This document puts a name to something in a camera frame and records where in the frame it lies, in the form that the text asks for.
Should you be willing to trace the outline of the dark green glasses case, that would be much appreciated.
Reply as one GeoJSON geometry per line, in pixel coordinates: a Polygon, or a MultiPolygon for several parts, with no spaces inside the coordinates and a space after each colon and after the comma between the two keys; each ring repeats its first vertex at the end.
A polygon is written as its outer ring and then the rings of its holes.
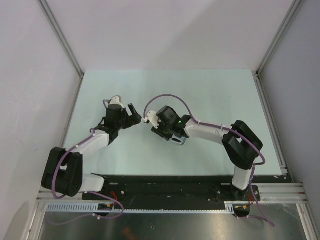
{"type": "Polygon", "coordinates": [[[184,145],[185,142],[186,142],[187,138],[182,136],[182,137],[177,137],[175,135],[173,135],[170,139],[171,142],[175,143],[175,144],[178,144],[178,145],[184,145]]]}

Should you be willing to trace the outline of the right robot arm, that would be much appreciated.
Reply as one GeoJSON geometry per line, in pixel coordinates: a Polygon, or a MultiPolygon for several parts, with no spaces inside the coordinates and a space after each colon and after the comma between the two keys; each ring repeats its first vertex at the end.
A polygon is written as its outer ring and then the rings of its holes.
{"type": "Polygon", "coordinates": [[[157,112],[149,111],[144,121],[152,124],[153,133],[168,142],[184,145],[187,139],[195,138],[222,145],[234,165],[231,196],[237,201],[248,196],[254,164],[263,143],[245,122],[237,120],[230,127],[198,123],[191,115],[180,117],[167,105],[157,112]]]}

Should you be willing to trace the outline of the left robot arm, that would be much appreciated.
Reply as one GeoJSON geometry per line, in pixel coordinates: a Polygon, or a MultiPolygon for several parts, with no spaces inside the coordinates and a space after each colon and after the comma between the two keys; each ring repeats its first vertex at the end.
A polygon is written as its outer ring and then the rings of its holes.
{"type": "Polygon", "coordinates": [[[141,123],[142,116],[134,105],[129,104],[128,108],[131,114],[119,103],[109,104],[105,117],[98,126],[90,129],[89,137],[68,150],[54,147],[49,153],[41,186],[51,190],[55,199],[85,192],[93,192],[100,200],[107,199],[111,188],[105,184],[106,179],[94,173],[85,174],[84,162],[112,144],[121,130],[141,123]]]}

